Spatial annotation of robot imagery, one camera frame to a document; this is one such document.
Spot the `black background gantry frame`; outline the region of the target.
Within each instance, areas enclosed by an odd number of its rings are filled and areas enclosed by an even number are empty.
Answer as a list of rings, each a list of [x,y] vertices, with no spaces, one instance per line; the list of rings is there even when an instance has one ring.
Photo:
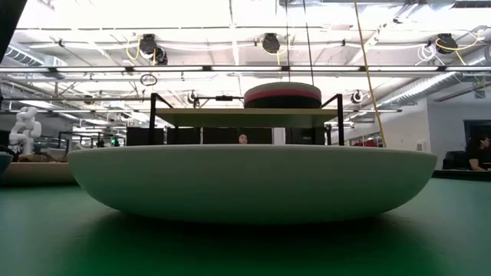
[[[241,102],[243,102],[243,100],[244,100],[244,97],[234,96],[234,98],[235,98],[234,100],[240,100]],[[193,105],[193,109],[201,108],[204,106],[204,103],[203,104],[200,103],[201,100],[205,100],[205,102],[207,102],[209,100],[215,100],[215,96],[214,97],[198,97],[198,96],[196,96],[196,99],[195,99],[195,102]]]

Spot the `wooden shelf with black frame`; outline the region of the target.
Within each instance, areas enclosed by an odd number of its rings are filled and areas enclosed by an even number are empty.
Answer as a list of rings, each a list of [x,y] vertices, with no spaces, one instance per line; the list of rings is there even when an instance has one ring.
[[[157,101],[166,103],[159,94],[150,96],[150,126],[147,143],[154,145],[155,120],[157,117],[175,127],[263,127],[263,128],[311,128],[325,125],[330,119],[337,118],[338,126],[344,123],[343,98],[340,94],[324,102],[318,109],[295,108],[175,108],[168,104],[158,108]]]

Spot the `pale blue bowl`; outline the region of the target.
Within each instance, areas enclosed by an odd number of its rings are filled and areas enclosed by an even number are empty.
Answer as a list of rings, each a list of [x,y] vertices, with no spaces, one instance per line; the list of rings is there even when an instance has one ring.
[[[8,168],[8,166],[12,162],[12,159],[12,155],[0,152],[0,175]]]

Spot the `silver ceiling duct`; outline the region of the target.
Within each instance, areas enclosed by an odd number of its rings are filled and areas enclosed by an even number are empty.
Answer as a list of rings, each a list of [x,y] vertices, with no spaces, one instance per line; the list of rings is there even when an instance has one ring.
[[[491,71],[491,44],[468,54],[464,60],[466,65],[449,64],[439,66],[437,74],[417,79],[395,90],[385,98],[380,99],[377,102],[377,107],[385,108],[390,105],[404,105],[463,82],[466,79],[466,74]]]

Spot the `large white bowl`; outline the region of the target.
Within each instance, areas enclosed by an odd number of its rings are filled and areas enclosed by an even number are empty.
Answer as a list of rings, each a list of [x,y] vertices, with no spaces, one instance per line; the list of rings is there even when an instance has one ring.
[[[429,182],[437,157],[407,149],[204,144],[83,149],[68,154],[98,202],[155,219],[299,225],[396,209]]]

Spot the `peach plate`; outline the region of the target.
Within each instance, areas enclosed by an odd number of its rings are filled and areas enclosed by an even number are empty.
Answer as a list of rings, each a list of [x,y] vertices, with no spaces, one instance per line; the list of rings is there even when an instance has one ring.
[[[0,176],[0,186],[76,186],[67,163],[11,163]]]

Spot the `black partition panel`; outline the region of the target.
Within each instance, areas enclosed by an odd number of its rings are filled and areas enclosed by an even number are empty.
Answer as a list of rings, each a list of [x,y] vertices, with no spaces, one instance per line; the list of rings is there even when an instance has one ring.
[[[200,128],[167,128],[166,143],[171,145],[200,144]]]
[[[128,127],[127,128],[127,146],[145,146],[150,145],[149,143],[149,129],[148,128],[138,128],[138,127]],[[164,129],[155,129],[153,133],[153,145],[163,145],[164,144]]]
[[[325,128],[286,128],[287,144],[325,145]]]
[[[270,128],[207,127],[203,129],[204,144],[238,144],[245,135],[249,144],[272,144]]]

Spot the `pale grey-green plate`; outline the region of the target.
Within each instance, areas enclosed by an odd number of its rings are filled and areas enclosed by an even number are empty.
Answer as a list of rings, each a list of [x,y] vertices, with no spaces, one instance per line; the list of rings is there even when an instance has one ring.
[[[270,91],[270,90],[300,90],[303,92],[309,92],[314,97],[321,98],[321,90],[314,85],[299,83],[299,82],[272,82],[267,84],[260,84],[252,87],[245,92],[245,96],[252,96],[258,92]]]

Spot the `dark plate with red stripe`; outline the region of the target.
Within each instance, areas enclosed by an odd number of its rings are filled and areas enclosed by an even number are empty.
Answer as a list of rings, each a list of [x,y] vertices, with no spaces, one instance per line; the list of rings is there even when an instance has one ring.
[[[321,100],[319,93],[314,93],[307,90],[286,89],[286,90],[265,90],[255,92],[253,94],[247,93],[244,96],[244,101],[249,102],[252,100],[267,98],[267,97],[306,97],[313,100]]]

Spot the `black office chair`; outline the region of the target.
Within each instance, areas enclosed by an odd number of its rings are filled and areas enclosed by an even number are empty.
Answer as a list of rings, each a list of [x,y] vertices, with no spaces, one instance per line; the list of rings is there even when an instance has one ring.
[[[470,167],[466,151],[448,151],[443,159],[443,170],[468,170]]]

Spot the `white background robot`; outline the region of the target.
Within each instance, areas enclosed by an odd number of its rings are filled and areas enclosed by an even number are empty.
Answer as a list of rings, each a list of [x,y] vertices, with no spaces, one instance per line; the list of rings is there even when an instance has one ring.
[[[22,155],[34,152],[34,139],[41,136],[41,123],[35,119],[36,107],[22,107],[16,114],[15,125],[9,134],[9,144],[21,146]]]

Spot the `dark doorway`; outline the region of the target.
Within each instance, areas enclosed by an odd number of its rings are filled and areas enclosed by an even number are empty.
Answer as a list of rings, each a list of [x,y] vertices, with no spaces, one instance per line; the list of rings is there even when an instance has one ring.
[[[486,150],[491,146],[491,120],[465,120],[466,151]]]

